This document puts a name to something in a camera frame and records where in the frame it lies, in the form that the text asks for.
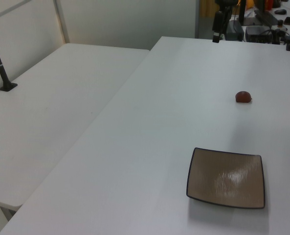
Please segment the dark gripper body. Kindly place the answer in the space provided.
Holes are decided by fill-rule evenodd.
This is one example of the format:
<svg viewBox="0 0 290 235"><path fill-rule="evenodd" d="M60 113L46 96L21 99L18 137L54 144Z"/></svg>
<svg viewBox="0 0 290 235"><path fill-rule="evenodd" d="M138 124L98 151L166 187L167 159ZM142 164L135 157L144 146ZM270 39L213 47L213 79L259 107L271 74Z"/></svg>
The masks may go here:
<svg viewBox="0 0 290 235"><path fill-rule="evenodd" d="M222 11L217 11L215 13L214 21L213 21L213 31L220 32L224 20L224 13Z"/></svg>

